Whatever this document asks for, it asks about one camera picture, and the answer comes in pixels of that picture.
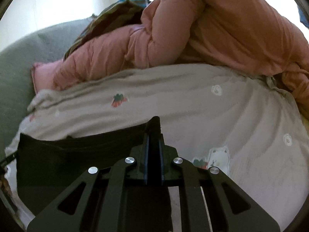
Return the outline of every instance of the bed sheet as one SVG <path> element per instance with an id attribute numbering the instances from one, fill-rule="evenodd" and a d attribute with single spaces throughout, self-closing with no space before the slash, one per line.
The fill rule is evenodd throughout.
<path id="1" fill-rule="evenodd" d="M 33 112 L 7 154 L 16 150 L 20 132 L 57 140 L 159 116 L 167 145 L 196 166 L 220 167 L 282 231 L 308 195 L 309 138 L 295 100 L 270 78 L 252 79 L 206 64 L 126 70 L 63 92 L 42 90 L 28 110 Z M 14 163 L 8 179 L 27 226 L 34 216 L 18 199 Z"/>

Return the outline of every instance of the silver screw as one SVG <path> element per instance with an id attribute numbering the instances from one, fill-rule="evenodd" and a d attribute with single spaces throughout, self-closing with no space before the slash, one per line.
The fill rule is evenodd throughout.
<path id="1" fill-rule="evenodd" d="M 125 159 L 125 162 L 128 163 L 128 164 L 132 164 L 134 163 L 135 159 L 133 157 L 128 157 Z"/>
<path id="2" fill-rule="evenodd" d="M 176 163 L 176 164 L 181 164 L 181 163 L 183 163 L 183 159 L 177 157 L 177 158 L 174 159 L 174 163 Z"/>
<path id="3" fill-rule="evenodd" d="M 90 174 L 94 174 L 94 173 L 96 173 L 97 171 L 98 171 L 98 168 L 97 168 L 97 167 L 91 167 L 91 168 L 88 169 L 88 173 L 90 173 Z"/>
<path id="4" fill-rule="evenodd" d="M 209 171 L 210 171 L 212 174 L 218 174 L 218 173 L 220 173 L 220 169 L 217 168 L 217 167 L 211 167 L 211 168 L 209 169 Z"/>

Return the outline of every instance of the gray headboard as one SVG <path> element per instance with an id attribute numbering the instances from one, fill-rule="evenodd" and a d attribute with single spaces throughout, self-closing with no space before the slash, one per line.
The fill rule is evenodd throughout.
<path id="1" fill-rule="evenodd" d="M 91 18 L 34 32 L 0 52 L 0 160 L 34 97 L 31 66 L 61 59 Z"/>

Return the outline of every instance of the triangular cutout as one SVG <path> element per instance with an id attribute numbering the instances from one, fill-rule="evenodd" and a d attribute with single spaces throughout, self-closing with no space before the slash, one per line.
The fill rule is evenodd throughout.
<path id="1" fill-rule="evenodd" d="M 228 198 L 233 214 L 237 215 L 250 209 L 250 204 L 238 195 L 228 184 L 222 183 L 222 187 Z"/>
<path id="2" fill-rule="evenodd" d="M 75 214 L 77 205 L 82 193 L 84 192 L 85 186 L 85 182 L 79 184 L 78 187 L 58 205 L 58 209 L 69 215 Z"/>

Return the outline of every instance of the pink comforter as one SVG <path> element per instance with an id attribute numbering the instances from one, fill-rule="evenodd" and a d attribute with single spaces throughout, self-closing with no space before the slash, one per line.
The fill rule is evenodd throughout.
<path id="1" fill-rule="evenodd" d="M 57 68 L 55 89 L 127 68 L 201 62 L 250 75 L 282 73 L 309 116 L 308 42 L 265 0 L 154 0 L 141 21 L 85 43 Z"/>

